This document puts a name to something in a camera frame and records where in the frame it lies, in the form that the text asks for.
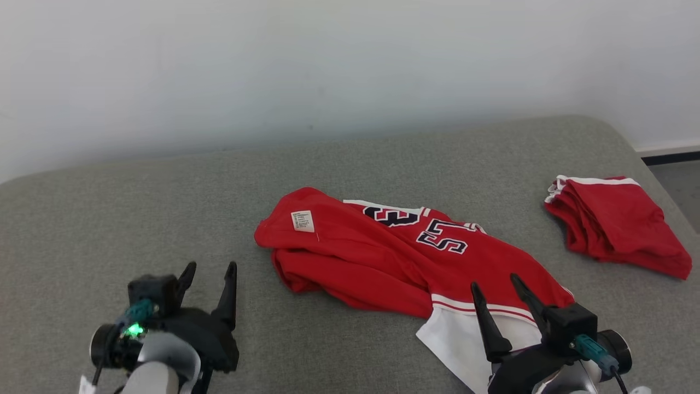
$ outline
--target red stripe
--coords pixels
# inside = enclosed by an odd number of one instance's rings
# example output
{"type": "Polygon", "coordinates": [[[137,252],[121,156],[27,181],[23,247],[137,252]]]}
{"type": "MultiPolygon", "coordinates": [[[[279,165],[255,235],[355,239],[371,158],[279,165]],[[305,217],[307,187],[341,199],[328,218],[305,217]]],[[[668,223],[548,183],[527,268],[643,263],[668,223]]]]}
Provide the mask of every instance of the red stripe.
{"type": "MultiPolygon", "coordinates": [[[[444,303],[444,302],[442,302],[442,301],[433,301],[433,304],[444,305],[444,306],[446,306],[446,307],[448,307],[448,308],[450,308],[450,309],[455,309],[455,310],[457,310],[457,311],[474,312],[474,313],[476,313],[476,310],[475,310],[475,309],[457,308],[456,306],[452,306],[452,305],[446,304],[446,303],[444,303]]],[[[491,312],[509,313],[509,314],[511,314],[511,315],[518,315],[518,316],[520,316],[520,317],[522,317],[522,318],[526,318],[527,320],[530,320],[531,322],[535,322],[535,320],[534,320],[533,318],[531,318],[530,316],[524,315],[523,313],[518,313],[518,312],[513,312],[513,311],[506,311],[505,309],[494,309],[494,308],[489,308],[489,311],[491,311],[491,312]]]]}

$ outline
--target black baseboard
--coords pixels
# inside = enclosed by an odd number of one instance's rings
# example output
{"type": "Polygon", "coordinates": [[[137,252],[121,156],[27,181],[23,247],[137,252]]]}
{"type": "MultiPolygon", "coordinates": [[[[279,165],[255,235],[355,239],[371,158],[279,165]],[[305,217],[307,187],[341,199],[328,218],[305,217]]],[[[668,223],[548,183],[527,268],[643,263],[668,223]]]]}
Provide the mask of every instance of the black baseboard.
{"type": "Polygon", "coordinates": [[[680,161],[693,161],[693,160],[700,160],[700,151],[687,152],[684,154],[672,154],[672,155],[642,157],[642,161],[646,165],[678,163],[680,161]]]}

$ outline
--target clothing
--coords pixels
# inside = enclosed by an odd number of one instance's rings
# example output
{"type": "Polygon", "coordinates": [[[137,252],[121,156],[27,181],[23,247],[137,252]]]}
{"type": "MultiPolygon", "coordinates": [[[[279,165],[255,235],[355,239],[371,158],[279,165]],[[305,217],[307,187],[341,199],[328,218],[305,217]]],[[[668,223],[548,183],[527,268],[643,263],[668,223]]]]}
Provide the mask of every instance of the clothing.
{"type": "Polygon", "coordinates": [[[430,208],[343,202],[313,189],[284,196],[255,241],[295,292],[324,289],[355,308],[427,318],[417,336],[476,393],[487,391],[486,360],[470,284],[481,287],[501,333],[520,349],[540,333],[515,292],[518,274],[545,303],[572,295],[529,254],[430,208]]]}
{"type": "Polygon", "coordinates": [[[681,279],[690,274],[690,255],[634,179],[559,175],[549,192],[545,208],[566,223],[570,250],[681,279]]]}

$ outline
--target teal connector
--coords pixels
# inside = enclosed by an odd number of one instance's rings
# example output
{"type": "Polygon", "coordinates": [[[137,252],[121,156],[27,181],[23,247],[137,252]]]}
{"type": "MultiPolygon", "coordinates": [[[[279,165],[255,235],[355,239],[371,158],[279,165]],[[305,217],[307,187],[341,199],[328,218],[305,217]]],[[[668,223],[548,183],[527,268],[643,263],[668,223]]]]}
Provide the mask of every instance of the teal connector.
{"type": "Polygon", "coordinates": [[[604,347],[588,335],[577,336],[575,345],[576,351],[583,357],[593,360],[604,374],[612,376],[615,374],[613,368],[615,368],[615,370],[620,368],[617,359],[611,356],[604,347]]]}

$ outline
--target red fabric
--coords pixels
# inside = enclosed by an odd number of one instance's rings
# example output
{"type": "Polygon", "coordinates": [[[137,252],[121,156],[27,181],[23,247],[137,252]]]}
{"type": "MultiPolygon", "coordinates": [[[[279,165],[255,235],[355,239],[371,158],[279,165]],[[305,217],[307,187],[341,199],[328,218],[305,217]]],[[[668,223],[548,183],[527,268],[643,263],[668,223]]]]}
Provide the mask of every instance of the red fabric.
{"type": "Polygon", "coordinates": [[[690,255],[664,221],[661,208],[637,184],[566,179],[545,207],[566,223],[567,247],[574,252],[681,279],[690,274],[690,255]]]}
{"type": "Polygon", "coordinates": [[[355,308],[428,318],[432,294],[470,303],[470,284],[476,281],[489,304],[527,310],[511,273],[546,304],[573,302],[529,254],[480,227],[427,208],[385,208],[343,203],[303,188],[279,201],[258,226],[255,241],[273,249],[275,269],[292,291],[322,288],[355,308]],[[296,231],[292,212],[307,210],[315,231],[296,231]],[[404,222],[388,225],[392,215],[404,222]]]}

